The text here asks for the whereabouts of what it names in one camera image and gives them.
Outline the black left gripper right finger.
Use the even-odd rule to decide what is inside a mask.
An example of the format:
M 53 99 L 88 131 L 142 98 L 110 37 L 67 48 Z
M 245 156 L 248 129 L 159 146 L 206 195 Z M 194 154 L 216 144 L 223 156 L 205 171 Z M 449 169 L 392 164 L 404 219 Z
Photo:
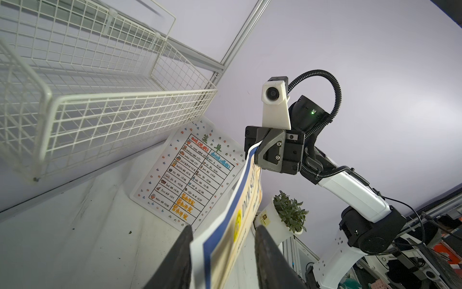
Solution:
M 260 289 L 306 289 L 303 280 L 290 268 L 264 226 L 255 234 L 257 277 Z

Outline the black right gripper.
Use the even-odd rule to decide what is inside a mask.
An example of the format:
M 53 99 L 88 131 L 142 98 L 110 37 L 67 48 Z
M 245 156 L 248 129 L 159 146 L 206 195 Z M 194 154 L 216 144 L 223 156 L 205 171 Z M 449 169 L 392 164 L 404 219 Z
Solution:
M 244 149 L 262 169 L 295 175 L 300 171 L 305 135 L 295 130 L 258 126 L 245 128 Z

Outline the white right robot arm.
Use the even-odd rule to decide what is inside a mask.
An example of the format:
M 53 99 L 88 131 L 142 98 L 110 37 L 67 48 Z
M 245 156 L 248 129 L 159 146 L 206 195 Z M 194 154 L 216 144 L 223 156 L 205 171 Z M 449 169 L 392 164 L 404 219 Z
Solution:
M 311 77 L 325 78 L 334 90 L 331 112 L 305 96 L 289 104 L 289 93 Z M 289 285 L 297 289 L 335 289 L 345 274 L 367 255 L 384 252 L 405 225 L 405 217 L 372 189 L 353 168 L 338 166 L 316 146 L 320 132 L 339 112 L 342 92 L 337 79 L 324 70 L 311 70 L 290 81 L 272 77 L 262 88 L 261 126 L 245 129 L 246 157 L 261 169 L 301 174 L 347 204 L 331 250 L 310 266 L 304 279 L 290 267 L 277 268 L 283 256 L 262 226 L 256 228 L 256 258 L 261 288 Z

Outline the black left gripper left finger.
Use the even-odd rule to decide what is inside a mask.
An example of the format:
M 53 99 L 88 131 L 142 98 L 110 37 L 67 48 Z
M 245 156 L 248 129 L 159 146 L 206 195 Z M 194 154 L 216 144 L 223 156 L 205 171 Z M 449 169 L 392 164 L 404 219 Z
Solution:
M 188 289 L 191 284 L 191 225 L 187 225 L 144 289 Z

